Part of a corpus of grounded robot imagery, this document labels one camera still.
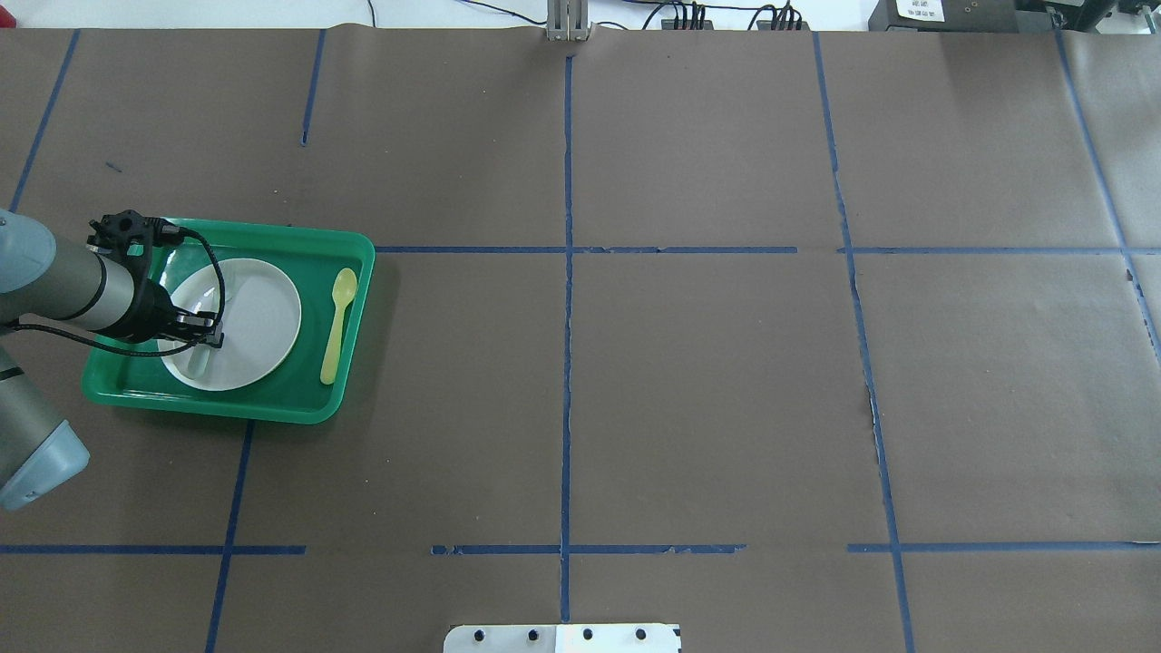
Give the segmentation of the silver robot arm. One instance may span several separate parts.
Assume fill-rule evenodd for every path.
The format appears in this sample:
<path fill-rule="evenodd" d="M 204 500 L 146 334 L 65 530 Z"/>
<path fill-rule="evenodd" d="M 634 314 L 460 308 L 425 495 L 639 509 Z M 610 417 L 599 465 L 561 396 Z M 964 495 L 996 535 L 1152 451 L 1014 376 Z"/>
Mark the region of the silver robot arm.
<path fill-rule="evenodd" d="M 170 340 L 175 353 L 223 343 L 225 297 L 192 313 L 171 302 L 151 277 L 157 247 L 199 241 L 228 288 L 211 244 L 170 218 L 127 210 L 92 220 L 84 244 L 63 239 L 41 220 L 3 211 L 3 335 L 55 335 L 114 356 L 140 358 L 138 344 Z M 3 353 L 1 381 L 3 510 L 16 512 L 74 478 L 91 462 L 73 426 L 26 371 Z"/>

